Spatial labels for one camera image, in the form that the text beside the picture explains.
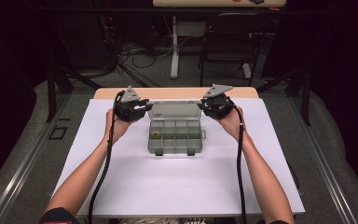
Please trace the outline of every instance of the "dark background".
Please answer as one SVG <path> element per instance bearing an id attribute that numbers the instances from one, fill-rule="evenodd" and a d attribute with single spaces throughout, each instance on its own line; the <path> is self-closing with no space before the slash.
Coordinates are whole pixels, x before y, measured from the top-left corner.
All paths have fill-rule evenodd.
<path id="1" fill-rule="evenodd" d="M 319 10 L 328 3 L 330 2 L 292 0 L 287 7 Z M 311 69 L 311 89 L 321 96 L 335 118 L 344 139 L 348 163 L 358 175 L 358 1 L 356 3 L 349 13 L 342 15 L 342 22 L 326 39 L 328 44 Z M 32 21 L 35 18 L 22 21 L 16 13 L 9 1 L 0 0 L 0 168 L 32 115 L 36 99 L 34 87 L 47 79 L 49 68 L 43 49 L 33 45 L 32 32 L 28 32 L 26 28 L 29 22 L 38 21 Z M 77 69 L 103 69 L 111 64 L 102 34 L 92 32 L 99 29 L 96 27 L 98 21 L 95 17 L 90 22 L 83 23 L 82 30 L 78 31 L 83 34 L 82 38 L 74 34 L 66 34 L 64 37 L 74 51 L 80 50 L 77 49 L 79 46 L 89 48 L 89 55 L 80 55 L 76 59 L 61 42 L 62 36 L 57 36 L 57 31 L 46 21 L 42 22 L 46 27 L 39 29 L 49 37 L 52 43 L 49 44 L 62 62 Z M 68 27 L 71 22 L 76 21 L 60 18 L 56 22 L 58 27 Z M 322 24 L 322 20 L 282 21 L 270 49 L 263 76 L 282 76 L 301 65 L 312 49 Z M 84 35 L 84 32 L 97 35 Z"/>

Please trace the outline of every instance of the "human hand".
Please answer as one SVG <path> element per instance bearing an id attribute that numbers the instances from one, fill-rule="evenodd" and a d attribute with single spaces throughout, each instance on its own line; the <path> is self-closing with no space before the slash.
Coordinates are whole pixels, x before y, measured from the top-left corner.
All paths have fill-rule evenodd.
<path id="1" fill-rule="evenodd" d="M 105 132 L 103 136 L 105 140 L 109 139 L 110 128 L 112 127 L 112 119 L 115 119 L 115 128 L 113 133 L 113 142 L 115 143 L 121 136 L 123 136 L 123 134 L 128 130 L 128 128 L 133 122 L 127 122 L 118 119 L 116 114 L 114 114 L 114 110 L 109 109 L 106 112 L 106 124 L 105 124 Z"/>
<path id="2" fill-rule="evenodd" d="M 242 120 L 243 120 L 243 113 L 242 108 L 237 105 L 238 110 L 241 112 Z M 217 119 L 216 120 L 220 125 L 223 126 L 225 131 L 233 136 L 235 140 L 240 138 L 240 117 L 238 116 L 237 110 L 234 108 L 229 112 L 227 116 L 225 116 L 223 119 Z"/>

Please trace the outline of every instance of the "shirt sleeve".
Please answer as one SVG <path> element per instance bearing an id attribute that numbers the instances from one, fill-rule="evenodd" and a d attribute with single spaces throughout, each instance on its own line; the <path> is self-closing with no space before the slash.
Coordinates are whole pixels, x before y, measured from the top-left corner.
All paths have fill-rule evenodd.
<path id="1" fill-rule="evenodd" d="M 72 216 L 64 208 L 53 208 L 47 211 L 42 218 L 40 218 L 39 224 L 80 224 L 74 216 Z"/>

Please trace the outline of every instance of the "person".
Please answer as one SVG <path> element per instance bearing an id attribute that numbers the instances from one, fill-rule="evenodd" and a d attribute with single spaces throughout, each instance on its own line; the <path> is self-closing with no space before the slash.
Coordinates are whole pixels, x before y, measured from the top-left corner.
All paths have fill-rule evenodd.
<path id="1" fill-rule="evenodd" d="M 113 113 L 113 109 L 109 109 L 106 113 L 106 125 L 101 143 L 61 184 L 48 203 L 39 223 L 78 223 L 75 215 L 89 195 L 106 157 Z M 237 142 L 239 141 L 240 119 L 236 110 L 231 110 L 225 118 L 217 122 Z M 130 125 L 131 123 L 121 119 L 116 120 L 113 143 L 123 136 Z M 243 131 L 242 151 L 266 223 L 295 223 L 289 201 L 278 178 L 258 152 L 246 128 Z"/>

